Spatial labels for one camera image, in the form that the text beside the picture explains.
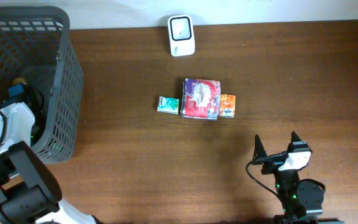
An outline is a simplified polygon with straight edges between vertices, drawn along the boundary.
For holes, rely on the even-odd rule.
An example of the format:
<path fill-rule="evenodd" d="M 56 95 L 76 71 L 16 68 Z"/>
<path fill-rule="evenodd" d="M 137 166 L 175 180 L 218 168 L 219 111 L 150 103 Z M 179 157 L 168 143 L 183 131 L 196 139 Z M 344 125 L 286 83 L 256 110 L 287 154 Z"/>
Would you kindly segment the orange pocket tissue pack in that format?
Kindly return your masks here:
<path fill-rule="evenodd" d="M 235 116 L 236 96 L 221 94 L 219 117 L 233 118 Z"/>

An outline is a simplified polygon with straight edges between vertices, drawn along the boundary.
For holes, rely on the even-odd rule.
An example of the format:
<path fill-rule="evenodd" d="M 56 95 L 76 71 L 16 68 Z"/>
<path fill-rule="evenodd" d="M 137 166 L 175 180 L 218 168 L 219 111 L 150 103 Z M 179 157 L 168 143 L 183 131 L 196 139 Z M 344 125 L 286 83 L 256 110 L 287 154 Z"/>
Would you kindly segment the red purple tissue pack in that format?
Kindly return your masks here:
<path fill-rule="evenodd" d="M 221 84 L 216 80 L 186 78 L 180 114 L 184 118 L 217 120 Z"/>

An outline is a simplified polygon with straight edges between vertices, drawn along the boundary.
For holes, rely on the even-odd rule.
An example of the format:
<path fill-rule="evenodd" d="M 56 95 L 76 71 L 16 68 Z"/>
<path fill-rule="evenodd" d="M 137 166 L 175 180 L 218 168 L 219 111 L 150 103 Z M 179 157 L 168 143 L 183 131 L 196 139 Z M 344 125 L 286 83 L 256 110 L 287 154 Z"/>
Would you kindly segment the green white pocket tissue pack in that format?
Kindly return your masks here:
<path fill-rule="evenodd" d="M 157 111 L 170 114 L 178 114 L 179 99 L 159 96 Z"/>

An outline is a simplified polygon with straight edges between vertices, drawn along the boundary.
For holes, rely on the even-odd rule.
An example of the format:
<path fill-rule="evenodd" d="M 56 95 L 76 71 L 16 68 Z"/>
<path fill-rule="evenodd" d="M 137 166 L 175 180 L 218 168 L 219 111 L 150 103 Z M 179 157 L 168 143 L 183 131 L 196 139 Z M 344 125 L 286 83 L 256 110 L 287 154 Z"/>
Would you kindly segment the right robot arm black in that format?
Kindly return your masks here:
<path fill-rule="evenodd" d="M 267 155 L 259 135 L 255 135 L 252 160 L 246 165 L 249 177 L 279 199 L 282 215 L 275 215 L 273 223 L 342 223 L 338 219 L 320 220 L 323 214 L 323 201 L 326 186 L 313 179 L 300 179 L 299 171 L 304 169 L 313 151 L 301 140 L 296 132 L 291 133 L 290 143 L 286 151 Z M 272 174 L 275 178 L 275 190 L 270 189 L 250 172 L 249 166 L 262 166 L 261 174 Z"/>

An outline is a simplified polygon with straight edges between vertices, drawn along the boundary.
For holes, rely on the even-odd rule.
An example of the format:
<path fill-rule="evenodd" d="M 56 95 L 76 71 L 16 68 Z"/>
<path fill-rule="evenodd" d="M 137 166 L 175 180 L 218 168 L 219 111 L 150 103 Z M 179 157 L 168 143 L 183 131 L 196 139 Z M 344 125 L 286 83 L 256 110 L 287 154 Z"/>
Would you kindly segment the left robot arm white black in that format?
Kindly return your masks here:
<path fill-rule="evenodd" d="M 0 105 L 0 222 L 89 223 L 99 220 L 72 206 L 45 164 L 30 148 L 44 126 L 44 98 L 16 78 Z"/>

